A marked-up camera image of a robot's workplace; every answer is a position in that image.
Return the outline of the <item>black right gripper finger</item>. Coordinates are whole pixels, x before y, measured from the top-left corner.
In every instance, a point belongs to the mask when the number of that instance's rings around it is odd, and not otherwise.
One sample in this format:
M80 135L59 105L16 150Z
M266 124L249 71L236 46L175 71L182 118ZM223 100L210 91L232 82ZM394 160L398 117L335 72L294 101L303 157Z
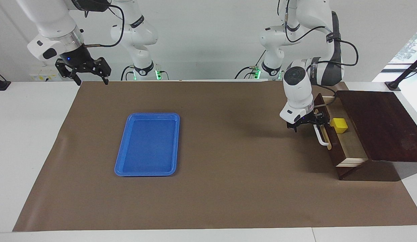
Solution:
M77 68L73 68L71 71L67 69L67 65L63 59L58 58L56 60L55 66L59 72L59 74L63 78L70 78L72 79L78 86L81 86L81 79L77 75Z
M111 75L111 67L104 57L93 60L90 73L101 77L105 85L109 84L109 76Z

